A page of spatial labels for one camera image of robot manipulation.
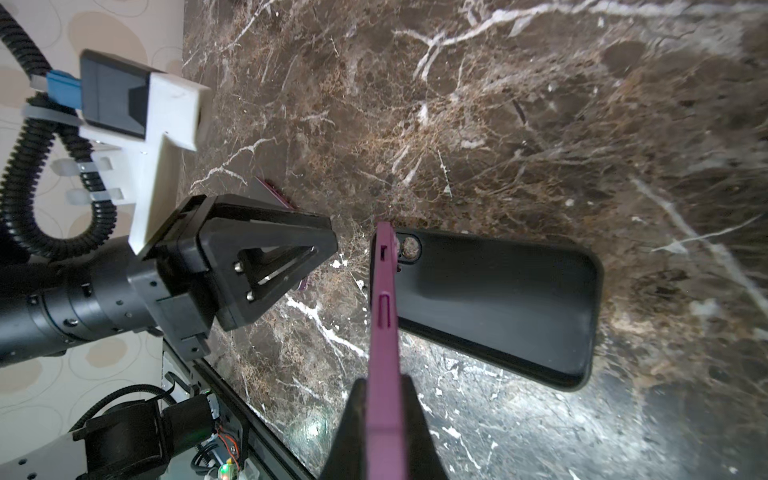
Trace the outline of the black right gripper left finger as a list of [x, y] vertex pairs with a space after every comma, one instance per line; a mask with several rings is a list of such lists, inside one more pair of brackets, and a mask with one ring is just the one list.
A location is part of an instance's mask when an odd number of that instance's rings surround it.
[[364, 378], [357, 379], [347, 399], [321, 479], [361, 480], [366, 478]]

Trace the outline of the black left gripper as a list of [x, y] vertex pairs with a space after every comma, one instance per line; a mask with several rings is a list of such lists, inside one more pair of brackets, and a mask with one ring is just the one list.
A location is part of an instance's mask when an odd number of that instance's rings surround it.
[[186, 199], [127, 267], [182, 359], [210, 353], [214, 323], [253, 324], [338, 250], [331, 220], [233, 194]]

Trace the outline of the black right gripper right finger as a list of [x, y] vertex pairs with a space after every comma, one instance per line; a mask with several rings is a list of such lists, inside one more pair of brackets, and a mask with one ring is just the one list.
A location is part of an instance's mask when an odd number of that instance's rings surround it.
[[414, 382], [410, 376], [402, 375], [401, 384], [408, 478], [446, 480], [447, 474], [436, 452]]

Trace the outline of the black phone case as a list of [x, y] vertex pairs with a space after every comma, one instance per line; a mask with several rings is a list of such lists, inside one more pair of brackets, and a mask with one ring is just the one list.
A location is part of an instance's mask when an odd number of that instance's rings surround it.
[[398, 228], [371, 241], [387, 253], [402, 330], [550, 388], [592, 372], [603, 266], [577, 245]]

